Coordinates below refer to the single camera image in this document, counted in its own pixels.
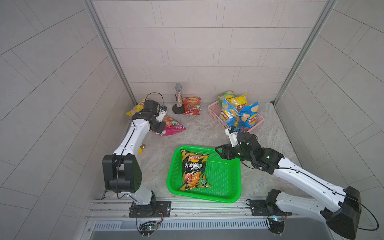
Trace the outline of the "green cucumber chips bag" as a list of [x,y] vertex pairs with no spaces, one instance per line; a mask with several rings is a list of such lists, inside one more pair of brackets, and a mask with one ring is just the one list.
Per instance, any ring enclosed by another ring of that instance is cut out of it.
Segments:
[[220,106],[222,105],[222,102],[223,102],[223,99],[232,99],[232,98],[235,98],[236,96],[234,95],[233,91],[226,91],[224,93],[222,93],[221,95],[218,96],[218,102],[220,104]]

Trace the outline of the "light blue chips bag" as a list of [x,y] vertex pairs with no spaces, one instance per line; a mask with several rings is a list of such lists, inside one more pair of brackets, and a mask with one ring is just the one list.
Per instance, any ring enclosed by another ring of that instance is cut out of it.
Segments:
[[227,126],[238,128],[239,115],[237,109],[227,99],[222,100],[222,110],[219,117]]

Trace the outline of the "black orange snack bag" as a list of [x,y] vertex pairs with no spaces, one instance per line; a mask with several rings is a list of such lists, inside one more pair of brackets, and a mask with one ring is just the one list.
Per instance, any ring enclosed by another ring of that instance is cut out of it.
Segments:
[[209,154],[197,154],[181,149],[183,164],[183,185],[180,191],[185,192],[197,188],[209,188],[207,182],[206,164]]

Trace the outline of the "pink chips bag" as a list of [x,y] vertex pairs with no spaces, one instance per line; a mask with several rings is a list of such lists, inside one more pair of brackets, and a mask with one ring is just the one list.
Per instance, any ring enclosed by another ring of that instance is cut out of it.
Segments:
[[156,133],[160,136],[171,136],[183,131],[186,131],[186,127],[180,124],[177,120],[165,115],[163,118],[163,122],[166,123],[164,130],[161,133]]

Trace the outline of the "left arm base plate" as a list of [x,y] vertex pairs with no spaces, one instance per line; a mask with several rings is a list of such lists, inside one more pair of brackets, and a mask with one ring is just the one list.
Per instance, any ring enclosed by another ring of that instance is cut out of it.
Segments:
[[171,201],[156,201],[151,202],[149,205],[139,206],[132,203],[129,208],[130,218],[168,218],[171,211]]

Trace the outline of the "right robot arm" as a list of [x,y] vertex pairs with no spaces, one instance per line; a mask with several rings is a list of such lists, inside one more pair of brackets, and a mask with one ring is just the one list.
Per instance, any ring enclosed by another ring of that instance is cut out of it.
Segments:
[[344,189],[309,173],[278,151],[262,147],[256,135],[248,132],[227,135],[230,143],[215,148],[223,160],[249,161],[254,169],[283,179],[310,195],[295,197],[271,190],[265,199],[270,215],[299,214],[326,223],[343,238],[356,239],[362,212],[358,190]]

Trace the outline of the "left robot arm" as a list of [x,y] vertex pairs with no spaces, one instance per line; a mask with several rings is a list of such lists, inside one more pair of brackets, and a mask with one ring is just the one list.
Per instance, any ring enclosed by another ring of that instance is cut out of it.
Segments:
[[129,197],[133,200],[132,209],[143,216],[156,212],[156,197],[153,191],[142,185],[142,171],[137,155],[145,136],[150,132],[162,133],[167,107],[152,100],[145,100],[144,109],[134,113],[128,133],[120,146],[102,160],[104,183],[107,191],[117,194],[117,198]]

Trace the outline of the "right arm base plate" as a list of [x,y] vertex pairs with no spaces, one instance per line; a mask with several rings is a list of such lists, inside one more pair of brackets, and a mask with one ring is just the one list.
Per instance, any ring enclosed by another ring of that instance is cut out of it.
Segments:
[[246,205],[250,207],[252,216],[291,216],[290,212],[282,212],[276,205],[268,204],[265,200],[246,200]]

